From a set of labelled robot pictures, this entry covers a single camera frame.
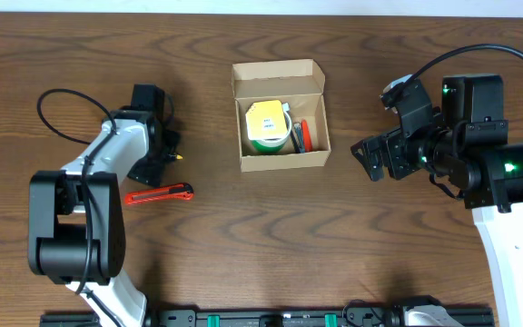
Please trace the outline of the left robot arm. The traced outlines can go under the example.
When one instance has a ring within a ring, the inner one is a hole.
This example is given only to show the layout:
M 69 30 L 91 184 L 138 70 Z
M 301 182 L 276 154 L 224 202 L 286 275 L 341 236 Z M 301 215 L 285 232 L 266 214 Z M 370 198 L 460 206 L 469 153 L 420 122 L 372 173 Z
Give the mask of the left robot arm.
M 123 268 L 120 186 L 125 178 L 160 185 L 180 139 L 168 127 L 173 100 L 154 84 L 136 84 L 130 104 L 104 115 L 76 159 L 31 178 L 28 263 L 82 297 L 102 326 L 156 326 L 158 313 Z

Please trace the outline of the brown cardboard box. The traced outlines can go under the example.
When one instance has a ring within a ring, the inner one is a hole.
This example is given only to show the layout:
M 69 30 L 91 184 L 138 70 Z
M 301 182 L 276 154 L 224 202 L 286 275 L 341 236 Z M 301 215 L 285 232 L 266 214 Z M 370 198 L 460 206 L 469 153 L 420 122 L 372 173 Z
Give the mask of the brown cardboard box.
M 324 86 L 325 74 L 312 59 L 232 66 L 242 172 L 326 164 Z

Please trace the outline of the black mounting rail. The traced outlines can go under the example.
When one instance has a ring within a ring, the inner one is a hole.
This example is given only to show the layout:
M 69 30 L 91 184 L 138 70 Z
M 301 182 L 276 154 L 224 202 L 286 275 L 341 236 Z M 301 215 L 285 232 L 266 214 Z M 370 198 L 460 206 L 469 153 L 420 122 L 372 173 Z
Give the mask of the black mounting rail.
M 349 302 L 341 310 L 307 310 L 289 312 L 195 312 L 170 310 L 149 312 L 141 326 L 152 327 L 377 327 L 423 326 L 423 322 L 409 322 L 402 314 L 414 306 L 393 305 L 389 308 Z M 464 327 L 496 326 L 493 311 L 481 306 L 448 306 L 450 318 Z M 44 314 L 40 327 L 99 327 L 96 313 Z

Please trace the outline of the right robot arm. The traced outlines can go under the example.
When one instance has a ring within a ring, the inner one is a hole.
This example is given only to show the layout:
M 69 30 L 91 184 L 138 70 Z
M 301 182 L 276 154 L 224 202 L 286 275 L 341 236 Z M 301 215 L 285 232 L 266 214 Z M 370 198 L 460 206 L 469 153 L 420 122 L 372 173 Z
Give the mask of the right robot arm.
M 523 144 L 508 142 L 502 78 L 456 74 L 442 80 L 432 105 L 420 80 L 400 78 L 394 129 L 351 147 L 373 182 L 401 180 L 419 170 L 448 178 L 471 210 L 488 258 L 498 321 L 523 326 Z

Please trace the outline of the green tape roll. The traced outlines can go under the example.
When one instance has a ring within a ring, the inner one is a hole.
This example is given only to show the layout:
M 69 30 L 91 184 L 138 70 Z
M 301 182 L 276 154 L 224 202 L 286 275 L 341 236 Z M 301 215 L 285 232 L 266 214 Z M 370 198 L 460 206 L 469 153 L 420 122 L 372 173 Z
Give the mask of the green tape roll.
M 251 140 L 253 148 L 262 154 L 276 154 L 278 153 L 290 139 L 292 131 L 292 120 L 289 114 L 285 114 L 285 121 L 287 132 L 282 138 L 267 139 L 267 140 Z

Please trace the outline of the red stapler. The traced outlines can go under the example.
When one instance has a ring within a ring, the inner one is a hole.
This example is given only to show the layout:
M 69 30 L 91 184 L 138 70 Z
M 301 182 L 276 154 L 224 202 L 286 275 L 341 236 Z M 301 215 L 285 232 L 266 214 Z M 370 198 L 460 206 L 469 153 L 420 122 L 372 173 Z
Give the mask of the red stapler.
M 305 119 L 293 124 L 291 139 L 294 145 L 294 151 L 297 154 L 304 154 L 313 151 L 310 128 Z

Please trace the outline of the red utility knife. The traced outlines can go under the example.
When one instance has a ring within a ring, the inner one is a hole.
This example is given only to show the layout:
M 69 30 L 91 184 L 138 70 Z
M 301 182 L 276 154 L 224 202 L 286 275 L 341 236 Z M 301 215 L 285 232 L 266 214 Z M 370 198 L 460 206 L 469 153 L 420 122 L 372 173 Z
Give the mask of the red utility knife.
M 194 190 L 190 184 L 177 183 L 150 190 L 128 193 L 124 197 L 124 203 L 132 205 L 172 199 L 189 201 L 193 197 Z

